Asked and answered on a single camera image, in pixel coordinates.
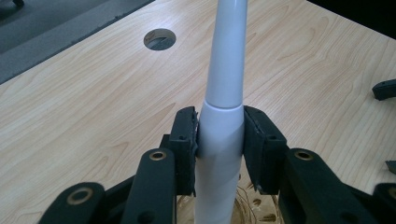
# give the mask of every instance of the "brass ring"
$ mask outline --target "brass ring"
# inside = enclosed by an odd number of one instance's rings
[[[78,193],[85,193],[86,195],[82,198],[75,198]],[[93,190],[90,188],[79,188],[76,189],[67,197],[67,203],[70,205],[78,205],[87,202],[93,195]]]
[[[149,154],[149,158],[152,161],[161,161],[166,158],[166,153],[164,151],[155,151]]]
[[[314,157],[310,153],[302,150],[296,151],[294,153],[294,156],[303,161],[312,161],[314,159]]]

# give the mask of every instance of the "clamp jaw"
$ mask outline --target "clamp jaw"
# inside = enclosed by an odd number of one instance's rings
[[[177,223],[177,195],[195,195],[198,119],[194,107],[177,112],[170,134],[146,152],[135,176],[105,190],[80,183],[62,192],[44,223]],[[278,195],[285,223],[393,223],[396,184],[378,184],[373,195],[342,183],[313,151],[289,149],[275,124],[245,106],[244,157],[260,194]]]

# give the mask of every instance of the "black object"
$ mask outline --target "black object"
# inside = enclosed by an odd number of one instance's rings
[[[286,223],[394,223],[396,183],[379,184],[373,195],[366,194],[343,184],[316,153],[289,149],[262,111],[245,106],[245,121],[251,181],[260,194],[279,195]],[[171,134],[143,155],[135,176],[108,191],[95,183],[77,184],[39,223],[177,223],[176,195],[194,193],[197,122],[193,107],[180,110]]]
[[[396,5],[393,0],[308,1],[396,39]]]
[[[387,164],[388,169],[392,173],[396,174],[396,161],[385,161],[385,163]]]
[[[244,157],[251,183],[261,194],[277,194],[285,153],[285,136],[259,109],[245,106]]]
[[[379,101],[396,97],[396,79],[383,81],[373,87],[375,99]]]
[[[23,7],[23,6],[24,6],[23,0],[13,0],[12,2],[13,2],[17,7]]]

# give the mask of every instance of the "white cylinder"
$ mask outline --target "white cylinder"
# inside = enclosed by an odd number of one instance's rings
[[[210,57],[206,100],[235,108],[242,104],[247,0],[219,0]]]
[[[244,107],[201,111],[195,165],[195,223],[230,224],[242,159]]]
[[[230,224],[244,140],[247,0],[219,0],[195,166],[195,223]]]

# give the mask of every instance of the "white pole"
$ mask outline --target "white pole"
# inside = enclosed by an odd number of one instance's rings
[[[244,139],[247,0],[219,0],[195,168],[196,224],[229,224]]]

